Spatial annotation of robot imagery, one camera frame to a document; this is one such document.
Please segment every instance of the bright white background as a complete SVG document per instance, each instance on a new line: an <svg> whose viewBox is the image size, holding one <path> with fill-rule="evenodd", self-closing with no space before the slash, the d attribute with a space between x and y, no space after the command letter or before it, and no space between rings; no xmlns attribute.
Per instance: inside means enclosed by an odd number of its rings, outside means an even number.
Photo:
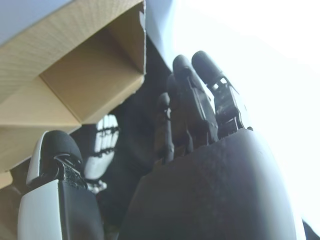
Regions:
<svg viewBox="0 0 320 240"><path fill-rule="evenodd" d="M320 235L320 2L147 0L166 64L208 52L241 94L293 204Z"/></svg>

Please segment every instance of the robotic hand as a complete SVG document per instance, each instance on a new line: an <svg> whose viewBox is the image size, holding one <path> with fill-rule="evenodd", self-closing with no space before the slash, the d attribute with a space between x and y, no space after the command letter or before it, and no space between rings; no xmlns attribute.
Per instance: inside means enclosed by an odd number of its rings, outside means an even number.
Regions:
<svg viewBox="0 0 320 240"><path fill-rule="evenodd" d="M156 121L162 165L140 180L118 239L305 240L238 92L205 52L192 65L182 55L173 62Z"/></svg>
<svg viewBox="0 0 320 240"><path fill-rule="evenodd" d="M95 195L82 176L75 141L62 131L45 132L37 142L21 199L18 240L103 240Z"/></svg>

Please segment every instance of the open cardboard box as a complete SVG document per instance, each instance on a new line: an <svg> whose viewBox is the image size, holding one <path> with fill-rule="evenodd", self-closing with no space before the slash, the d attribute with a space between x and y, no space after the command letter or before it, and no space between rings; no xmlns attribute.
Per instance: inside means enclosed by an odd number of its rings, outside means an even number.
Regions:
<svg viewBox="0 0 320 240"><path fill-rule="evenodd" d="M44 131L58 129L70 133L81 124L97 123L143 83L144 5L132 7L133 0L105 1L114 5L126 3L121 9L130 9L0 101L0 174L28 158ZM82 24L93 24L92 21Z"/></svg>

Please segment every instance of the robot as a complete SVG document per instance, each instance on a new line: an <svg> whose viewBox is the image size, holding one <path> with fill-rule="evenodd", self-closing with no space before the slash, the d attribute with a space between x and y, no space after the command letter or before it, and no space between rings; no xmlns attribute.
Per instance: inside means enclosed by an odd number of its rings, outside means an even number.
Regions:
<svg viewBox="0 0 320 240"><path fill-rule="evenodd" d="M182 55L174 60L157 109L158 160L136 188L119 240L306 239L268 144L205 52L192 64ZM84 169L66 133L41 137L26 182L33 190L20 204L19 240L104 239Z"/></svg>

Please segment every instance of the cardboard box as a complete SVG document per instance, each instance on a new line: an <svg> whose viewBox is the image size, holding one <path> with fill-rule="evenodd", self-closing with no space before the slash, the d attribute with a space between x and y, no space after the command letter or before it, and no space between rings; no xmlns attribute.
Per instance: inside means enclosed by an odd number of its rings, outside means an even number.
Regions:
<svg viewBox="0 0 320 240"><path fill-rule="evenodd" d="M0 173L28 158L44 131L97 123L135 93L143 12L140 0L75 0L0 47Z"/></svg>

